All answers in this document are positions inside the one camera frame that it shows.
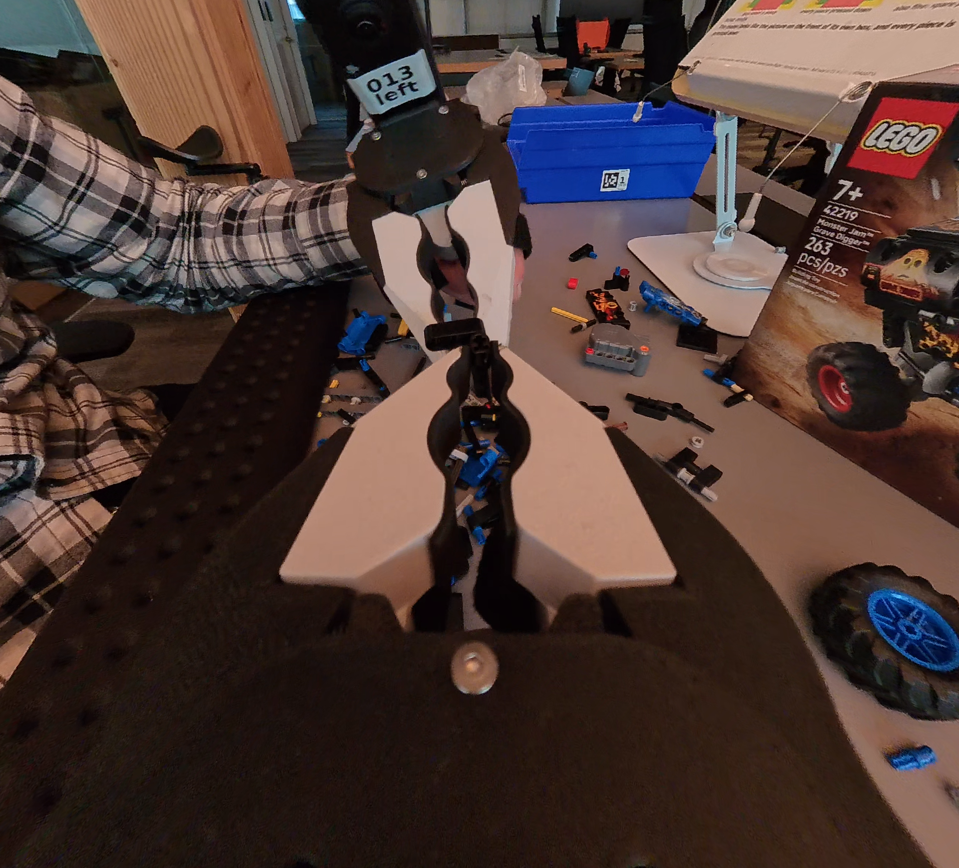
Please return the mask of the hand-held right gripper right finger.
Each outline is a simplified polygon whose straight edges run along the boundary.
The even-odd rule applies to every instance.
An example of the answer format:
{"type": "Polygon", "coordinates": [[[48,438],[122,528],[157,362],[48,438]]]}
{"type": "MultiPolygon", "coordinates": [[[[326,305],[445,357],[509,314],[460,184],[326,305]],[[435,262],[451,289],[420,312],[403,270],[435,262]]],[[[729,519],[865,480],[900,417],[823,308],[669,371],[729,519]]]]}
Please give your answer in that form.
{"type": "Polygon", "coordinates": [[[539,626],[573,595],[677,577],[601,420],[506,347],[498,350],[497,624],[539,626]]]}

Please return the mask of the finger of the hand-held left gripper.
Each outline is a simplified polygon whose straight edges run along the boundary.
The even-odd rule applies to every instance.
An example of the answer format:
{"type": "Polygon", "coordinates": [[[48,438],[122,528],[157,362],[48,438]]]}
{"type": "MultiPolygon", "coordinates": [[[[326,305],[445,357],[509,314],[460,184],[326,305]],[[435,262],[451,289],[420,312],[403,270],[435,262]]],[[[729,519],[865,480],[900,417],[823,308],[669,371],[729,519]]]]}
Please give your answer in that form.
{"type": "Polygon", "coordinates": [[[372,228],[386,298],[407,323],[418,346],[426,347],[425,330],[443,321],[445,305],[430,270],[423,267],[432,239],[417,217],[395,211],[374,220],[372,228]]]}
{"type": "Polygon", "coordinates": [[[516,251],[504,237],[494,188],[489,181],[465,187],[450,203],[450,230],[465,244],[466,277],[476,297],[486,336],[510,343],[516,251]]]}

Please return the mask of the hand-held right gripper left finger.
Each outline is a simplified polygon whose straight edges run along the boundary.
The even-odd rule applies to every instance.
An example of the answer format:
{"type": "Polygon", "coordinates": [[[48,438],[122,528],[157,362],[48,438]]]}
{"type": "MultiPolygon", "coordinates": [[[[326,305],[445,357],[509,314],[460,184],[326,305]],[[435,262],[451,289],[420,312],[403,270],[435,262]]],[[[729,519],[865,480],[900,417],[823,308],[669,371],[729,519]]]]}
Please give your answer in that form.
{"type": "Polygon", "coordinates": [[[451,351],[363,417],[349,433],[294,539],[283,582],[386,597],[401,627],[434,584],[428,539],[438,526],[446,480],[428,449],[428,428],[452,397],[451,351]]]}

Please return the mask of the small blue toy connector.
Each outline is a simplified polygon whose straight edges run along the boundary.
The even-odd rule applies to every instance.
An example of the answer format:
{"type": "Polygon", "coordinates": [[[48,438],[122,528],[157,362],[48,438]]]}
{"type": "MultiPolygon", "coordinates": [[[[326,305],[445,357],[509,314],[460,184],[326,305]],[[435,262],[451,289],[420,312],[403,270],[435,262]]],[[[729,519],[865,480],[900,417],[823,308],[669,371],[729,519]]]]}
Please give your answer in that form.
{"type": "Polygon", "coordinates": [[[457,517],[478,547],[486,545],[500,521],[500,488],[508,456],[490,433],[491,423],[462,423],[462,441],[451,455],[459,467],[455,481],[457,517]]]}

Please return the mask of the grey toy pull-back motor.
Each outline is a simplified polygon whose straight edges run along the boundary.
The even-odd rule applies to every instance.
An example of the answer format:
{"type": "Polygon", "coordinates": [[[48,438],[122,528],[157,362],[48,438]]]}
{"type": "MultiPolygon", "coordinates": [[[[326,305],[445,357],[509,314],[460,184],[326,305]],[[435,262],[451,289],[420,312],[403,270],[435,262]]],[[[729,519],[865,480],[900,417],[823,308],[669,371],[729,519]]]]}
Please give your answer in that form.
{"type": "Polygon", "coordinates": [[[600,333],[591,330],[583,352],[585,365],[611,371],[622,371],[636,378],[644,377],[649,369],[651,350],[632,338],[624,330],[600,333]]]}

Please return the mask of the blue toy scoop piece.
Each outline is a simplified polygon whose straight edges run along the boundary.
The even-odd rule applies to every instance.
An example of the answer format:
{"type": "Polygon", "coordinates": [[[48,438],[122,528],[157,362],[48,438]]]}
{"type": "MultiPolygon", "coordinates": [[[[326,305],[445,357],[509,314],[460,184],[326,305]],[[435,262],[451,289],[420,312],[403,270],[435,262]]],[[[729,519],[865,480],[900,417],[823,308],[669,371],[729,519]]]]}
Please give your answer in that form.
{"type": "Polygon", "coordinates": [[[378,350],[388,330],[387,318],[384,315],[371,315],[366,310],[360,311],[345,329],[338,342],[338,349],[342,355],[364,358],[378,350]]]}

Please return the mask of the black white toy pin cluster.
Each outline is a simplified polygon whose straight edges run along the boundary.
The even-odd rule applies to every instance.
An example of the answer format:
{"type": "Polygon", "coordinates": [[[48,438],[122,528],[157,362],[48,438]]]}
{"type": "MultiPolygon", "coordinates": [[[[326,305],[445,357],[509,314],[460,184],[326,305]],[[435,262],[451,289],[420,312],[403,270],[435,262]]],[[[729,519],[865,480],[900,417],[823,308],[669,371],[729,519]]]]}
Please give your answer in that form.
{"type": "Polygon", "coordinates": [[[715,486],[723,478],[723,471],[713,464],[700,464],[699,454],[705,445],[700,434],[690,437],[686,447],[676,454],[661,458],[661,466],[688,491],[707,502],[716,502],[715,486]]]}

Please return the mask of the black beam blue pins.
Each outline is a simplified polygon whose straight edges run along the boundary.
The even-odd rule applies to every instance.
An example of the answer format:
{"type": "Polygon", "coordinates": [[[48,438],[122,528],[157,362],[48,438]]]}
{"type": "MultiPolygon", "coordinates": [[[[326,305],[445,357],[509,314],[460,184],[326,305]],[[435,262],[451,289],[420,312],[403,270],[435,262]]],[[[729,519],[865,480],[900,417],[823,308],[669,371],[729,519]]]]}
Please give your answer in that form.
{"type": "Polygon", "coordinates": [[[368,356],[366,354],[360,355],[356,357],[354,361],[356,363],[354,368],[363,374],[363,376],[366,378],[366,381],[371,384],[377,394],[384,399],[390,397],[390,387],[387,385],[384,378],[373,369],[368,356]]]}

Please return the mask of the black toy rod piece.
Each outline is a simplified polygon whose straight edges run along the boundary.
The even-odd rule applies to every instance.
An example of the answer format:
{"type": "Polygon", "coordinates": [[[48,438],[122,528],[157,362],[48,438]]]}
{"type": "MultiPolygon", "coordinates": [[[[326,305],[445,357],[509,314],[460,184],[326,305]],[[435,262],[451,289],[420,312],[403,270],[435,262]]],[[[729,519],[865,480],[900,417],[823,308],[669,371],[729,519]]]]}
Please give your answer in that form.
{"type": "Polygon", "coordinates": [[[636,415],[659,421],[674,418],[703,432],[709,434],[714,432],[713,426],[699,419],[681,403],[670,403],[661,399],[633,394],[625,395],[625,400],[632,405],[633,412],[636,415]]]}

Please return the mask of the blue plastic bin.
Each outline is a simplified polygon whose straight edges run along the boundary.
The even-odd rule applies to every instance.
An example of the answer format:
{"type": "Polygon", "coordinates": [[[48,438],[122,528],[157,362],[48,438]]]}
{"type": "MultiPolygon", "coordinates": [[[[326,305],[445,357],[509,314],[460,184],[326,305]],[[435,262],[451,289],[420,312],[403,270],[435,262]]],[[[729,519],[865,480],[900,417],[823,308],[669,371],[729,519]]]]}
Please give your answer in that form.
{"type": "Polygon", "coordinates": [[[518,107],[506,143],[528,204],[687,199],[713,127],[675,102],[518,107]]]}

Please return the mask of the clear plastic bag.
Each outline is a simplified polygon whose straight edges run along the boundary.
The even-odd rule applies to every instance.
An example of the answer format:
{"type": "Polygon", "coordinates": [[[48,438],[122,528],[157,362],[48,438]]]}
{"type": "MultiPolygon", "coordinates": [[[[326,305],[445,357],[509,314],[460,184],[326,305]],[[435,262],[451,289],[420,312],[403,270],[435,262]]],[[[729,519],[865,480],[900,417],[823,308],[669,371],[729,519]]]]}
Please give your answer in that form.
{"type": "Polygon", "coordinates": [[[475,107],[486,126],[495,127],[517,107],[542,107],[547,101],[539,60],[515,50],[508,59],[475,73],[463,102],[475,107]]]}

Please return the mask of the small blue toy assembly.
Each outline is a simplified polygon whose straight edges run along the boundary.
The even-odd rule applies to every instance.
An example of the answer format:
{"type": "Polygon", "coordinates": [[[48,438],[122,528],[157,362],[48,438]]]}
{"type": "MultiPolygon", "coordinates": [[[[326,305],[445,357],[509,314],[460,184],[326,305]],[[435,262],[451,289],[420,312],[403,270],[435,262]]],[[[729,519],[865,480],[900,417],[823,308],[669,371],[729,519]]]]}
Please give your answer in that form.
{"type": "Polygon", "coordinates": [[[660,313],[673,318],[681,325],[699,328],[706,325],[706,318],[675,295],[641,281],[639,295],[646,314],[660,313]]]}

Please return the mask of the person's plaid clothed body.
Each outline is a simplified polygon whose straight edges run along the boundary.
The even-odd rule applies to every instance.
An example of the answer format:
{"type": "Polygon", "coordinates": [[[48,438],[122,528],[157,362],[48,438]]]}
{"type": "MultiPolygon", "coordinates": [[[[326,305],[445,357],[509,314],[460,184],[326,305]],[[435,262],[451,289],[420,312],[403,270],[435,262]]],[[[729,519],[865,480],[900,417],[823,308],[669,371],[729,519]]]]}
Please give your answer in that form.
{"type": "Polygon", "coordinates": [[[95,493],[135,479],[167,426],[144,390],[102,390],[19,306],[1,321],[1,640],[36,631],[110,513],[95,493]]]}

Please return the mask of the black wheel blue rim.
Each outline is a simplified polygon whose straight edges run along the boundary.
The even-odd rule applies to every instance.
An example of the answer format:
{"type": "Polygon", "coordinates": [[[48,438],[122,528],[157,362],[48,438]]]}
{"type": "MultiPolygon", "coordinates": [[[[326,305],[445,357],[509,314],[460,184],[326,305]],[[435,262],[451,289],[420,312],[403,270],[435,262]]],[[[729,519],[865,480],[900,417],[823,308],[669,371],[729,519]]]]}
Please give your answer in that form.
{"type": "Polygon", "coordinates": [[[810,594],[811,628],[848,680],[912,718],[958,718],[958,602],[898,567],[857,564],[810,594]]]}

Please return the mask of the monster truck toy set box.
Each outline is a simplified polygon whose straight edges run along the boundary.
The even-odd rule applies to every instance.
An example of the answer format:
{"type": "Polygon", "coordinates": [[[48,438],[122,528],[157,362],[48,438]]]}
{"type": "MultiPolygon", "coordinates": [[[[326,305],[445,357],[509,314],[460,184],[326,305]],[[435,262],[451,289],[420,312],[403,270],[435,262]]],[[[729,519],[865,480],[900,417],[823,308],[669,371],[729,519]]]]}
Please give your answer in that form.
{"type": "Polygon", "coordinates": [[[736,358],[762,405],[958,519],[957,65],[879,83],[736,358]]]}

